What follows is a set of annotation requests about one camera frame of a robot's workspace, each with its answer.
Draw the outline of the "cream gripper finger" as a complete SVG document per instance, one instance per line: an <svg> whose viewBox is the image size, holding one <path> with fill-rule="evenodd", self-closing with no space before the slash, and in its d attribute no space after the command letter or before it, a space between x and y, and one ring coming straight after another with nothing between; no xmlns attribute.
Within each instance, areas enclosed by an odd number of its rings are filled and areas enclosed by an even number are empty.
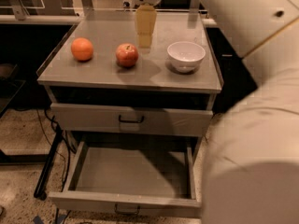
<svg viewBox="0 0 299 224"><path fill-rule="evenodd" d="M152 43L157 12L154 6L140 5L135 12L135 30L138 38L138 46L149 49Z"/></svg>

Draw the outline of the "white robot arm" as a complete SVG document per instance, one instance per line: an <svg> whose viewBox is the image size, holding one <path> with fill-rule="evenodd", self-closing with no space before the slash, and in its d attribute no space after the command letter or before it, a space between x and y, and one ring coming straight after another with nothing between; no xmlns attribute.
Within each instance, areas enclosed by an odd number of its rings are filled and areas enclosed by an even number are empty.
<svg viewBox="0 0 299 224"><path fill-rule="evenodd" d="M258 88L214 126L202 224L299 224L299 0L198 0Z"/></svg>

